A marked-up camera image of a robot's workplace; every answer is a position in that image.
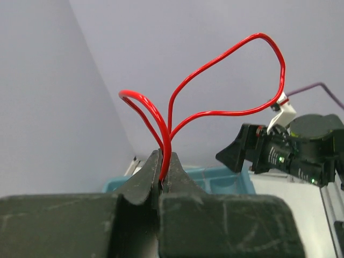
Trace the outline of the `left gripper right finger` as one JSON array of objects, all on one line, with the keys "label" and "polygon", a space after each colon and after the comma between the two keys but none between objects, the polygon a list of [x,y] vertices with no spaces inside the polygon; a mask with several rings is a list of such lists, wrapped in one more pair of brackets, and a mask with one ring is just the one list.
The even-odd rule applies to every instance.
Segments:
[{"label": "left gripper right finger", "polygon": [[304,257],[291,209],[272,195],[211,194],[170,159],[159,198],[160,257]]}]

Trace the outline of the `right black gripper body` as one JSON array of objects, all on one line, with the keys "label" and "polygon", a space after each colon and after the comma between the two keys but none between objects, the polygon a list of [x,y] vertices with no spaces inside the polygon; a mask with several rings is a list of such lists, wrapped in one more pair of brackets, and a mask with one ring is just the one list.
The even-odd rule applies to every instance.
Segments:
[{"label": "right black gripper body", "polygon": [[294,155],[292,137],[285,127],[275,125],[270,132],[264,128],[257,136],[256,147],[250,154],[250,171],[263,174],[277,169],[289,173]]}]

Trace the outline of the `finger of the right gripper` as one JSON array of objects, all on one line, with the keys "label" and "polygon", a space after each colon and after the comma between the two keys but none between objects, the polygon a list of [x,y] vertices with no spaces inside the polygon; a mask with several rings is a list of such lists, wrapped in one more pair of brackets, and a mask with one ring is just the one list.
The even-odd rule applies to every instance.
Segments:
[{"label": "finger of the right gripper", "polygon": [[233,142],[216,154],[216,160],[221,162],[232,172],[240,173],[248,151],[257,145],[257,125],[242,124]]}]

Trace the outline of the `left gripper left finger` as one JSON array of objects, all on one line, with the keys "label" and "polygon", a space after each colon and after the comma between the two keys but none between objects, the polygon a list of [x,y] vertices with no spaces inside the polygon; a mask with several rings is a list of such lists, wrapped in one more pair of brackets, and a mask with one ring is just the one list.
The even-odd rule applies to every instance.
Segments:
[{"label": "left gripper left finger", "polygon": [[1,257],[157,257],[161,160],[107,193],[1,198]]}]

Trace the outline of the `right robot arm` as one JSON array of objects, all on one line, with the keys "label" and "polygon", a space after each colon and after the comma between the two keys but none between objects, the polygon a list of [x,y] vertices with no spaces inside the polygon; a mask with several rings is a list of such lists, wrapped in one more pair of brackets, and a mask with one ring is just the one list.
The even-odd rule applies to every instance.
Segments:
[{"label": "right robot arm", "polygon": [[343,179],[343,122],[335,114],[306,114],[288,128],[242,124],[216,159],[235,173],[244,161],[255,174],[277,169],[320,188]]}]

